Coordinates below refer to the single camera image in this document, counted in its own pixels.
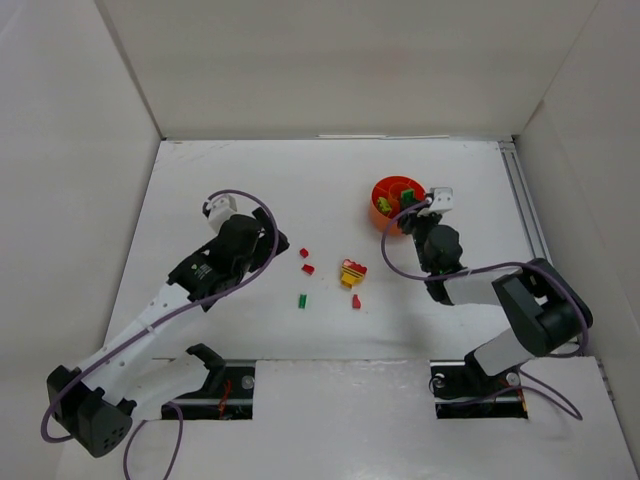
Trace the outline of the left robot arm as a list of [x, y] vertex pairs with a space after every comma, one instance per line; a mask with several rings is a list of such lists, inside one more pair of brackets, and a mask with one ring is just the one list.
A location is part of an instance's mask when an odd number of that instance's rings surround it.
[[110, 454], [136, 421], [156, 419], [174, 398], [219, 381], [225, 360], [206, 345], [190, 346], [177, 359], [145, 370], [156, 351], [219, 300], [259, 275], [289, 247], [265, 205], [251, 214], [213, 201], [204, 212], [213, 238], [184, 258], [158, 294], [116, 337], [74, 368], [56, 367], [46, 379], [49, 405], [42, 438], [52, 443], [55, 420], [93, 458]]

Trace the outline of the dark green long lego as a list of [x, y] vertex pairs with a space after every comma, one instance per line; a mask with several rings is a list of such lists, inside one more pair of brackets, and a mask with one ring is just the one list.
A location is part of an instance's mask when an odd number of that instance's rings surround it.
[[402, 209], [409, 208], [416, 203], [418, 203], [418, 200], [415, 197], [414, 189], [406, 189], [401, 192], [400, 205]]

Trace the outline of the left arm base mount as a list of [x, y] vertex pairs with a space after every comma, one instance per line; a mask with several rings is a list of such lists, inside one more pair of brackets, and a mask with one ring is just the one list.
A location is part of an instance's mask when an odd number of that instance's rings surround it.
[[225, 360], [204, 344], [186, 353], [198, 358], [207, 377], [196, 390], [172, 400], [185, 420], [240, 421], [253, 418], [255, 360]]

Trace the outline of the lime green large lego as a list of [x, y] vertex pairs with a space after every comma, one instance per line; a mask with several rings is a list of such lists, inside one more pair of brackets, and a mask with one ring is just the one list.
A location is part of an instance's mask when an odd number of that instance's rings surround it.
[[382, 215], [385, 215], [385, 216], [388, 216], [393, 210], [393, 207], [391, 206], [391, 204], [389, 203], [386, 197], [377, 198], [376, 208]]

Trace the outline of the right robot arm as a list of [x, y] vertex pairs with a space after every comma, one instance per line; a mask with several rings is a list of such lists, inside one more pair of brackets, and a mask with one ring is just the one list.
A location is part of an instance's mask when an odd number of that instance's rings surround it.
[[434, 370], [437, 392], [451, 399], [488, 395], [517, 366], [546, 357], [572, 339], [587, 340], [593, 325], [589, 307], [546, 259], [470, 270], [461, 263], [459, 232], [441, 218], [411, 212], [398, 220], [413, 240], [427, 292], [445, 306], [497, 306], [509, 328], [466, 354], [461, 365]]

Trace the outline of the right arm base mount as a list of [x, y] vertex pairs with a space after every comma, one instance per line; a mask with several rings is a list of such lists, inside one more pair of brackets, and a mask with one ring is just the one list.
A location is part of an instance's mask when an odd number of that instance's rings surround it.
[[517, 365], [487, 375], [467, 354], [462, 360], [431, 360], [429, 368], [439, 420], [528, 418]]

